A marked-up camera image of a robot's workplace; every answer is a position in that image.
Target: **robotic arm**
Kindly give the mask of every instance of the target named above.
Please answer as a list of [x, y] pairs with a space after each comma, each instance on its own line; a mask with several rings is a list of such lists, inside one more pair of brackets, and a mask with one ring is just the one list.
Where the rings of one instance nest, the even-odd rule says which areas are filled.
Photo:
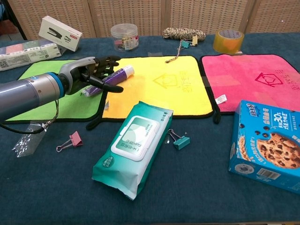
[[63, 65], [58, 74], [48, 72], [0, 84], [0, 123], [65, 94], [72, 95], [90, 84], [109, 92], [122, 92], [122, 87], [102, 81], [104, 74], [113, 73], [118, 60], [117, 56], [87, 57]]

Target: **woven panel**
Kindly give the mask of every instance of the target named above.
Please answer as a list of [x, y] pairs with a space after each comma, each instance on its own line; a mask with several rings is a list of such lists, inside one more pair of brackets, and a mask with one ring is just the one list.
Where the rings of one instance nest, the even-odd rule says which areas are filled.
[[135, 24], [139, 35], [161, 35], [161, 1], [90, 0], [97, 36], [111, 36], [111, 27], [119, 23]]
[[300, 0], [262, 0], [250, 32], [300, 32]]
[[28, 40], [38, 39], [42, 18], [46, 15], [95, 38], [95, 29], [87, 0], [9, 0]]
[[238, 30], [247, 0], [172, 0], [171, 27], [200, 29], [214, 34], [219, 29]]

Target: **packing tape roll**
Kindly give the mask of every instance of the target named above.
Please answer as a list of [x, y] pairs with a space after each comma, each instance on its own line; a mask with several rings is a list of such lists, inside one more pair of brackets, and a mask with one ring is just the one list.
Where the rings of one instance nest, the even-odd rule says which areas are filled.
[[244, 34], [237, 30], [219, 30], [216, 32], [213, 44], [219, 53], [234, 54], [240, 50]]

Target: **table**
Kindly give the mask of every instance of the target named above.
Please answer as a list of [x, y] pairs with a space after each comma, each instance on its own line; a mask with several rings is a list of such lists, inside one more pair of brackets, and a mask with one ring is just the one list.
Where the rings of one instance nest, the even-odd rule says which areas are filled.
[[[218, 54], [208, 35], [180, 55]], [[247, 34], [242, 51], [278, 54], [300, 70], [300, 33]], [[0, 47], [17, 42], [1, 42]], [[175, 55], [178, 41], [140, 37], [133, 52], [113, 49], [109, 38], [84, 39], [80, 49], [60, 60], [87, 56]], [[0, 82], [17, 79], [29, 66], [0, 72]], [[104, 154], [120, 122], [85, 130], [86, 122], [54, 123], [36, 152], [16, 158], [11, 150], [20, 135], [0, 129], [0, 224], [138, 224], [237, 223], [300, 221], [300, 195], [228, 172], [233, 116], [173, 120], [191, 144], [176, 151], [163, 144], [143, 191], [132, 202], [120, 191], [91, 179], [92, 167]], [[25, 125], [12, 125], [25, 129]], [[83, 146], [58, 154], [55, 147], [77, 130]]]

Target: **pink binder clip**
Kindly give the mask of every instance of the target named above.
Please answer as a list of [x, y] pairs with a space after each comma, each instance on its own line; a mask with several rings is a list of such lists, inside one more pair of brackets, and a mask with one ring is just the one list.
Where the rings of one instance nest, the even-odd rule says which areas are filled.
[[56, 151], [57, 152], [61, 152], [61, 150], [67, 148], [67, 147], [70, 147], [70, 146], [74, 146], [74, 147], [77, 147], [77, 146], [80, 146], [82, 145], [83, 142], [79, 136], [79, 133], [77, 131], [74, 132], [74, 134], [70, 135], [70, 139], [67, 140], [65, 143], [63, 143], [62, 145], [59, 145], [56, 147]]

